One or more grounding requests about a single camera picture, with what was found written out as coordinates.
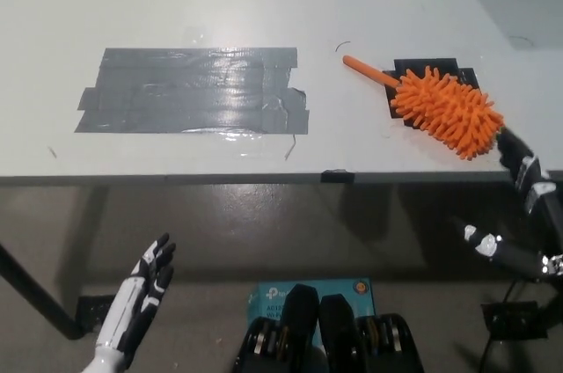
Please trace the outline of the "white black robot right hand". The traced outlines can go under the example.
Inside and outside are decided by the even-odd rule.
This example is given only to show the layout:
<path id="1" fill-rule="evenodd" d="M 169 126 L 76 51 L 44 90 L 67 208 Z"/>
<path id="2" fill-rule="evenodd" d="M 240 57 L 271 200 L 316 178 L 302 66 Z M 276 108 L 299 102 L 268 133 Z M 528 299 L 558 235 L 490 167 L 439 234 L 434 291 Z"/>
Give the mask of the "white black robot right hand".
<path id="1" fill-rule="evenodd" d="M 562 282 L 562 204 L 558 186 L 540 164 L 538 156 L 509 128 L 497 135 L 500 162 L 514 183 L 524 214 L 536 230 L 554 241 L 548 250 L 532 250 L 498 233 L 485 232 L 457 217 L 451 219 L 457 234 L 481 257 L 536 282 Z"/>

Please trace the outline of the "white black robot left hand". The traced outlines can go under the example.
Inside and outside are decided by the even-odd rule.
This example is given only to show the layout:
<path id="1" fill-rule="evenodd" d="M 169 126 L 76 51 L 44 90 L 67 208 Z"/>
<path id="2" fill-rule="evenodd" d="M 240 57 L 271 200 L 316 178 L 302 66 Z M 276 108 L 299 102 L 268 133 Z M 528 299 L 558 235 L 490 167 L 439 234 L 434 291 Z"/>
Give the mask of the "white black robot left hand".
<path id="1" fill-rule="evenodd" d="M 167 233 L 156 239 L 122 282 L 86 372 L 125 372 L 130 368 L 172 281 L 176 245 L 169 239 Z"/>

